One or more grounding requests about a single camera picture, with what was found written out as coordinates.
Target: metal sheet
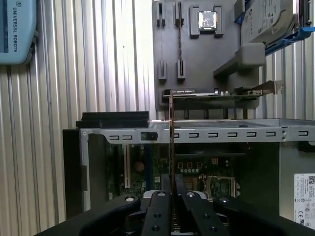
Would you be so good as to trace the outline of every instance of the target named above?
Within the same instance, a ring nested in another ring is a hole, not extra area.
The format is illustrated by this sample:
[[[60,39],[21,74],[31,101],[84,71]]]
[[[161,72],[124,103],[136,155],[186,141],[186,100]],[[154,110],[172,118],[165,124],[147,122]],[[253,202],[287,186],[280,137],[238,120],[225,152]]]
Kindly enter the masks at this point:
[[[151,5],[38,1],[32,61],[0,66],[0,235],[33,235],[65,220],[62,129],[82,112],[157,118]],[[261,98],[249,118],[314,119],[314,53],[312,36],[270,55],[260,80],[283,80],[284,92]]]

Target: black plastic part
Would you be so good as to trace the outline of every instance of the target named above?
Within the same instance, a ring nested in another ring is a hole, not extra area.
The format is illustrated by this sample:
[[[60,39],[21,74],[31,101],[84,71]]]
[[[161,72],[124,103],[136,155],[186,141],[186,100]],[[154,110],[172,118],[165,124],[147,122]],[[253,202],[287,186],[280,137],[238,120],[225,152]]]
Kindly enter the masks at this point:
[[[90,112],[76,122],[79,128],[148,128],[149,112]]]
[[[234,22],[238,22],[245,15],[245,0],[237,0],[234,4]]]
[[[213,10],[217,13],[217,30],[215,31],[215,38],[223,37],[225,24],[224,24],[224,11],[222,6],[215,6]]]
[[[199,38],[200,31],[198,29],[198,5],[189,7],[189,34],[190,38]]]
[[[172,191],[169,174],[161,174],[161,189],[169,193]]]
[[[213,204],[201,199],[199,194],[182,196],[187,212],[191,214],[192,221],[195,223],[195,231],[200,236],[229,236],[229,232],[213,209]]]
[[[186,78],[186,62],[183,59],[182,61],[180,59],[177,60],[177,81],[183,82]]]
[[[189,119],[189,110],[184,110],[184,119]]]
[[[312,1],[304,0],[299,3],[299,22],[301,27],[307,27],[312,24],[311,21]]]
[[[212,203],[195,192],[188,192],[183,175],[175,175],[176,209],[181,232],[198,232],[201,236],[230,235],[213,210]]]
[[[109,176],[106,170],[108,167],[108,161],[110,158],[106,152],[107,144],[106,138],[103,135],[98,134],[90,134],[89,141],[88,141],[88,157],[89,157],[89,175],[85,175],[85,178],[89,178],[90,180],[90,204],[91,209],[98,207],[99,205],[103,204],[105,201],[109,200]],[[117,152],[117,146],[112,147],[112,153],[115,157],[112,160],[112,167],[114,169],[118,169],[117,161],[119,159],[119,154]],[[117,187],[119,179],[118,172],[113,173],[113,182],[112,186],[115,188],[117,193],[120,192],[119,188]]]
[[[125,217],[140,209],[136,196],[121,195],[98,208],[88,210],[70,220],[64,221],[37,236],[91,236],[110,235],[124,223]]]
[[[165,26],[165,4],[160,2],[157,8],[157,27],[160,27],[162,21],[162,26]]]
[[[315,146],[311,145],[310,142],[307,141],[300,141],[298,143],[298,149],[303,152],[315,152]]]
[[[214,210],[226,215],[232,235],[315,236],[315,231],[233,197],[214,200]]]
[[[187,188],[183,179],[183,175],[175,175],[175,185],[177,195],[182,195],[187,193]]]
[[[67,220],[83,213],[83,183],[80,162],[79,130],[63,130],[63,166],[65,188],[65,210]]]
[[[204,119],[209,119],[209,110],[204,110],[203,111],[203,118]]]
[[[183,12],[182,12],[182,3],[180,1],[178,2],[175,2],[175,5],[174,5],[174,13],[175,13],[175,25],[178,27],[179,26],[179,15],[180,15],[180,12],[181,12],[181,26],[183,26],[184,24],[184,15]]]
[[[175,96],[199,96],[199,94],[216,94],[216,91],[219,91],[217,88],[189,88],[189,89],[166,89],[162,93],[164,102],[168,102],[168,98],[173,91]]]
[[[142,228],[141,236],[166,236],[171,234],[171,194],[153,193]]]
[[[136,235],[139,235],[142,230],[143,219],[145,218],[145,215],[146,215],[146,210],[137,211],[135,213],[128,215],[125,219],[124,225],[121,228],[121,231],[133,232]]]
[[[243,119],[248,119],[248,110],[247,109],[243,109]]]
[[[165,61],[160,60],[158,65],[158,79],[161,82],[165,82],[167,80],[167,64]]]
[[[223,119],[228,119],[228,109],[223,109]]]

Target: circuit board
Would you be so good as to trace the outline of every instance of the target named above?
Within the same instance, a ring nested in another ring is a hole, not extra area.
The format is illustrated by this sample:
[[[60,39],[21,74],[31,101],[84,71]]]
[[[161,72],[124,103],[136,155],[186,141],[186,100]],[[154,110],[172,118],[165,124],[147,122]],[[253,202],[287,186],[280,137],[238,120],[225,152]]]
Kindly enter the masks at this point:
[[[169,145],[126,145],[116,148],[116,157],[112,158],[116,164],[109,164],[107,168],[110,176],[108,199],[127,193],[141,198],[145,191],[161,189],[161,174],[170,172]],[[240,194],[234,177],[233,159],[242,153],[191,145],[176,148],[175,173],[184,176],[188,190],[203,192],[209,200]]]

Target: screw hole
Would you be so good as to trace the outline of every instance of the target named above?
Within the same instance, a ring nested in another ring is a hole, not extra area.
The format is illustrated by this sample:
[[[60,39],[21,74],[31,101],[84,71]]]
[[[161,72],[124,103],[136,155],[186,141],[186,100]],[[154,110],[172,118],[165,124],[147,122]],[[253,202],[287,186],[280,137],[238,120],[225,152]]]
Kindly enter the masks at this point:
[[[154,226],[152,227],[152,231],[154,231],[154,232],[159,231],[159,226],[158,226],[158,225],[154,225]]]
[[[161,218],[161,214],[160,213],[155,213],[154,214],[154,218]]]
[[[215,232],[218,231],[218,229],[216,227],[214,227],[214,226],[211,226],[210,227],[210,231],[215,233]]]
[[[194,193],[192,193],[192,192],[188,192],[186,195],[187,195],[187,196],[189,196],[189,197],[193,197],[193,196],[195,196],[195,194],[194,194]]]
[[[165,193],[164,193],[164,192],[158,192],[157,195],[160,196],[160,197],[164,197],[164,196],[165,196]]]
[[[132,202],[134,200],[134,197],[127,197],[125,198],[126,202]]]

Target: ventilation slot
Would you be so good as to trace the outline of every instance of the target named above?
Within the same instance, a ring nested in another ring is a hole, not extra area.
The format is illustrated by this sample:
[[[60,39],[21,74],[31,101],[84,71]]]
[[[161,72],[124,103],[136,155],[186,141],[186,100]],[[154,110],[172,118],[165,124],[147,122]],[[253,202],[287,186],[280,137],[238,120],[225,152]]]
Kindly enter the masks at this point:
[[[308,136],[309,132],[308,131],[299,131],[299,136]]]
[[[227,134],[227,137],[228,137],[228,138],[237,138],[237,133],[236,133],[236,132],[228,133],[228,134]]]
[[[199,138],[199,133],[189,133],[189,138],[192,139]]]
[[[132,140],[132,135],[123,135],[123,140]]]
[[[247,137],[256,137],[257,133],[256,132],[247,132]]]
[[[118,135],[110,135],[109,140],[119,140],[119,136]]]
[[[217,138],[218,136],[218,133],[208,133],[208,138]]]
[[[275,137],[276,133],[275,132],[266,132],[266,137]]]

